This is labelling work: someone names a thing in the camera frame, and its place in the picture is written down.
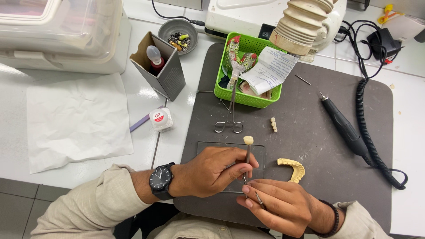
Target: power cord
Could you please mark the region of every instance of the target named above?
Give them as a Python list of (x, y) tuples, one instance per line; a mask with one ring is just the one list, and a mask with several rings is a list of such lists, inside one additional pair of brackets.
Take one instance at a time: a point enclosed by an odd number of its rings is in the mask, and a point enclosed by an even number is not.
[[(361, 24), (357, 30), (354, 30), (353, 25), (357, 22), (363, 22), (363, 24)], [(343, 21), (343, 23), (345, 23), (346, 25), (348, 25), (348, 29), (341, 26), (340, 30), (338, 31), (338, 33), (340, 34), (345, 34), (344, 38), (341, 40), (338, 40), (336, 38), (334, 38), (334, 40), (337, 43), (343, 42), (346, 37), (349, 37), (350, 43), (353, 46), (354, 52), (357, 56), (357, 59), (359, 61), (359, 67), (360, 67), (360, 71), (362, 72), (364, 79), (362, 79), (359, 82), (359, 85), (357, 87), (357, 91), (356, 91), (356, 113), (357, 113), (357, 122), (359, 124), (359, 129), (360, 129), (360, 133), (362, 135), (362, 138), (368, 148), (369, 154), (372, 158), (372, 160), (370, 160), (370, 158), (367, 155), (363, 155), (362, 158), (365, 160), (365, 162), (371, 166), (374, 167), (376, 169), (379, 169), (381, 171), (381, 173), (383, 174), (383, 176), (387, 179), (387, 181), (389, 181), (395, 188), (403, 190), (406, 189), (405, 184), (407, 183), (408, 177), (407, 174), (401, 170), (398, 169), (392, 169), (392, 168), (388, 168), (387, 165), (385, 165), (385, 163), (382, 161), (382, 159), (379, 157), (378, 152), (375, 148), (375, 145), (372, 142), (372, 138), (369, 135), (368, 129), (366, 127), (366, 121), (365, 121), (365, 112), (364, 112), (364, 104), (363, 104), (363, 96), (364, 96), (364, 91), (365, 91), (365, 86), (368, 83), (369, 79), (373, 78), (374, 76), (376, 76), (379, 71), (382, 69), (382, 67), (384, 65), (386, 65), (387, 63), (385, 62), (386, 58), (387, 58), (387, 49), (382, 46), (382, 45), (378, 45), (378, 44), (371, 44), (365, 40), (361, 40), (360, 42), (363, 44), (366, 44), (369, 46), (369, 50), (370, 50), (370, 54), (368, 57), (362, 57), (360, 55), (358, 46), (357, 46), (357, 34), (359, 32), (359, 29), (362, 26), (369, 26), (372, 27), (376, 30), (377, 33), (377, 37), (380, 40), (380, 42), (382, 43), (382, 38), (380, 36), (380, 32), (379, 30), (381, 29), (380, 27), (378, 27), (378, 25), (372, 21), (367, 21), (367, 20), (357, 20), (354, 21), (352, 24)], [(377, 72), (372, 75), (372, 76), (368, 76), (368, 73), (366, 71), (366, 67), (364, 64), (365, 60), (369, 60), (372, 56), (372, 48), (371, 47), (378, 47), (381, 48), (383, 50), (383, 54), (382, 51), (380, 52), (380, 63), (381, 65), (379, 66)], [(404, 174), (404, 180), (402, 183), (398, 182), (397, 179), (395, 179), (392, 176), (392, 171), (395, 172), (400, 172)]]
[(205, 26), (205, 22), (203, 22), (203, 21), (191, 20), (191, 19), (189, 19), (189, 18), (187, 18), (187, 17), (184, 17), (184, 16), (178, 16), (178, 17), (165, 17), (165, 16), (162, 16), (162, 15), (161, 15), (161, 14), (159, 14), (159, 13), (158, 13), (158, 11), (156, 10), (156, 8), (155, 8), (155, 4), (153, 4), (153, 0), (152, 0), (152, 6), (153, 6), (153, 9), (155, 10), (156, 14), (158, 14), (158, 16), (160, 16), (160, 17), (162, 17), (162, 18), (167, 18), (167, 19), (184, 18), (184, 19), (188, 20), (191, 24), (196, 24), (196, 25), (199, 25), (199, 26)]

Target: cigarette butt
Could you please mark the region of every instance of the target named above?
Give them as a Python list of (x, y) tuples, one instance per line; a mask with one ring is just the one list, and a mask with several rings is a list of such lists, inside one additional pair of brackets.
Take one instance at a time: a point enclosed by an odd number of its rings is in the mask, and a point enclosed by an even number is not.
[(184, 43), (184, 42), (177, 41), (177, 44), (179, 44), (179, 45), (184, 46), (184, 47), (186, 47), (186, 48), (187, 48), (187, 44), (186, 44), (186, 43)]
[(181, 36), (179, 36), (179, 40), (181, 41), (181, 40), (184, 40), (184, 39), (186, 39), (186, 38), (188, 38), (189, 37), (189, 34), (186, 34), (186, 35), (181, 35)]
[(169, 41), (168, 43), (177, 48), (178, 51), (181, 51), (181, 46), (177, 45), (175, 42)]

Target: ash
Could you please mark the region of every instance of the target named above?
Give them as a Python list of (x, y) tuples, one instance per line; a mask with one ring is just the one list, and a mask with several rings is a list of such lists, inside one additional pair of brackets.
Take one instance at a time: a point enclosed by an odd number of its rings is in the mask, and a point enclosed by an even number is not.
[[(178, 37), (179, 36), (182, 36), (182, 35), (185, 35), (185, 34), (184, 33), (181, 33), (181, 32), (177, 32), (177, 33), (171, 34), (170, 35), (170, 38), (168, 38), (168, 41), (173, 41), (173, 42), (175, 42), (177, 44), (177, 41), (179, 40)], [(190, 45), (190, 37), (181, 40), (181, 42), (184, 42), (184, 43), (186, 43), (189, 46)], [(187, 51), (187, 47), (181, 46), (181, 52), (184, 52), (184, 51)]]

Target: watch face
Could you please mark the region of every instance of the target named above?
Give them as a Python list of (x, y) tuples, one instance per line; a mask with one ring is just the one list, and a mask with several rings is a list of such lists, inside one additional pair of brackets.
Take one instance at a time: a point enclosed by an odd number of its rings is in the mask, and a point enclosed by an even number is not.
[(165, 187), (171, 180), (171, 172), (166, 167), (157, 168), (149, 179), (149, 184), (152, 188), (158, 190)]

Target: white plastic container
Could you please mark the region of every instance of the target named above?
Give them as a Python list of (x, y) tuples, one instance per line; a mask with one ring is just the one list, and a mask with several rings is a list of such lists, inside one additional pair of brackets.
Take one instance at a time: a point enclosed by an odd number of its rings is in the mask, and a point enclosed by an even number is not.
[(161, 133), (176, 128), (173, 116), (167, 107), (153, 110), (149, 113), (149, 119), (153, 129)]
[[(38, 10), (29, 10), (32, 5)], [(21, 0), (2, 5), (0, 63), (122, 73), (131, 31), (122, 5), (122, 0)]]

